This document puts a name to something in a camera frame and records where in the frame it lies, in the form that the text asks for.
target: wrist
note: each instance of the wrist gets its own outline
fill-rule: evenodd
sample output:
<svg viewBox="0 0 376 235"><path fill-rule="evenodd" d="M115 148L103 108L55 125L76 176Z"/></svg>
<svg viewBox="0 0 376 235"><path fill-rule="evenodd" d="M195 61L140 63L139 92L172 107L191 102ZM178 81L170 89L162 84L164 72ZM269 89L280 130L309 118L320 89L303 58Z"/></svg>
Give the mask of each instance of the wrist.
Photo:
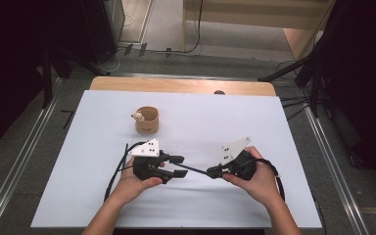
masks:
<svg viewBox="0 0 376 235"><path fill-rule="evenodd" d="M268 198L267 200L265 200L264 202L261 202L261 203L269 211L269 210L277 208L279 205L285 204L285 201L283 201L283 199L282 199L282 197L280 197L280 195L276 194L276 195Z"/></svg>
<svg viewBox="0 0 376 235"><path fill-rule="evenodd" d="M124 205L126 205L126 202L115 197L109 197L106 200L105 204L109 205L109 207L111 207L112 209L120 211L124 207Z"/></svg>

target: hand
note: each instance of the hand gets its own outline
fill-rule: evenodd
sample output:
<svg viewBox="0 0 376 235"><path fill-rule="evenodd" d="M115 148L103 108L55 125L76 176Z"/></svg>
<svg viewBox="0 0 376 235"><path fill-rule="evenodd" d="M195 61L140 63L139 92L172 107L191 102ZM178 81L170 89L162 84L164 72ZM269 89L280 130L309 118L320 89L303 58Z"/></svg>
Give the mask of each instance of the hand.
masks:
<svg viewBox="0 0 376 235"><path fill-rule="evenodd" d="M246 147L245 150L253 157L262 159L261 154L255 147ZM281 199L280 194L277 191L273 171L270 166L266 164L257 163L256 173L250 181L243 180L229 173L223 174L222 178L243 188L252 198L266 207L273 202L273 200Z"/></svg>
<svg viewBox="0 0 376 235"><path fill-rule="evenodd" d="M132 157L125 167L133 165L134 158ZM113 198L122 205L128 204L137 198L144 190L162 184L162 180L158 177L151 177L141 181L133 174L133 169L128 168L121 172L120 180L117 183L115 190L109 198Z"/></svg>

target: white tabletop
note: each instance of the white tabletop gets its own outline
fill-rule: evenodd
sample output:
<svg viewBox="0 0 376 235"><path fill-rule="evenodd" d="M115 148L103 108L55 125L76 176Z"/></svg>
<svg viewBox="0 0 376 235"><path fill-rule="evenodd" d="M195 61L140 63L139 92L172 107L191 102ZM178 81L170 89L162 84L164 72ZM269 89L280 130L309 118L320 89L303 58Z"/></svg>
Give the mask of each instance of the white tabletop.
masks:
<svg viewBox="0 0 376 235"><path fill-rule="evenodd" d="M130 115L143 106L159 110L157 134L136 132ZM87 226L126 143L158 138L166 153L207 169L220 162L221 145L246 136L277 167L298 226L321 227L278 97L124 91L85 91L31 226ZM145 191L117 221L138 228L270 226L265 208L242 189L193 171Z"/></svg>

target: forearm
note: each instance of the forearm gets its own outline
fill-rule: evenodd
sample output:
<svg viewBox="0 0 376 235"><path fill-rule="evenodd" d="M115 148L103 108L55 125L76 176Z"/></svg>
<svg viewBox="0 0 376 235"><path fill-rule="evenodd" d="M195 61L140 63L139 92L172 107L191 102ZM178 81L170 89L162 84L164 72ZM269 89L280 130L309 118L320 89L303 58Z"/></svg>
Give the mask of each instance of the forearm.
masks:
<svg viewBox="0 0 376 235"><path fill-rule="evenodd" d="M118 221L118 213L123 206L123 203L108 198L82 234L113 234Z"/></svg>
<svg viewBox="0 0 376 235"><path fill-rule="evenodd" d="M288 206L282 199L274 200L269 205L266 205L266 209L270 215L273 234L301 234Z"/></svg>

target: person's left hand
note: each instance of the person's left hand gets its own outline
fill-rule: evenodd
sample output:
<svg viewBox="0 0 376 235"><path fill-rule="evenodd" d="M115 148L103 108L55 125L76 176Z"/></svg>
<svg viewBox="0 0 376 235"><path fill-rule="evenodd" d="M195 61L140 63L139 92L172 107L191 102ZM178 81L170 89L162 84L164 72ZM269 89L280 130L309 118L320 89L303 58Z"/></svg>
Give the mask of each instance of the person's left hand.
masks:
<svg viewBox="0 0 376 235"><path fill-rule="evenodd" d="M125 167L133 165L134 158L132 157ZM117 200L125 205L137 198L144 190L162 184L162 180L158 177L151 177L146 180L140 180L133 174L133 168L124 169L121 172L120 180L117 183L115 190L109 198Z"/></svg>

